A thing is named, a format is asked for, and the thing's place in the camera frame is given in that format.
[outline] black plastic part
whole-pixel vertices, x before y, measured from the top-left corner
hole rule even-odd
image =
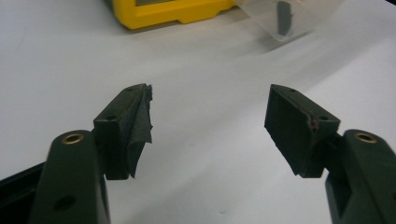
[[[73,131],[55,138],[29,223],[109,223],[102,179],[91,132]]]
[[[348,130],[340,153],[351,194],[346,195],[346,184],[328,178],[332,222],[396,223],[396,156],[388,144],[372,133]]]
[[[288,87],[272,85],[265,128],[295,175],[321,177],[340,120]]]
[[[145,143],[151,143],[151,86],[124,89],[93,121],[96,142],[103,150],[106,179],[134,176]]]
[[[291,27],[291,4],[280,1],[276,4],[277,12],[277,33],[279,35],[287,35]]]
[[[0,181],[0,223],[27,223],[44,163]]]

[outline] hole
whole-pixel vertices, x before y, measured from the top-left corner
hole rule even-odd
[[[76,198],[71,195],[67,195],[62,197],[60,200],[56,201],[53,205],[53,210],[55,211],[65,211],[73,206],[76,203]]]
[[[376,143],[376,138],[369,133],[355,133],[355,137],[365,143]]]
[[[107,120],[113,120],[113,119],[116,119],[116,116],[115,115],[109,115],[109,116],[106,117],[106,119]]]
[[[62,143],[65,145],[72,145],[80,142],[83,138],[84,135],[82,135],[81,133],[72,133],[64,137],[64,139],[62,139]]]

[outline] yellow plastic case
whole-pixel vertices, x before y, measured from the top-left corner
hole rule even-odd
[[[136,0],[112,2],[116,18],[129,29],[167,21],[189,23],[206,20],[234,6],[233,0],[173,0],[143,6],[137,6]]]

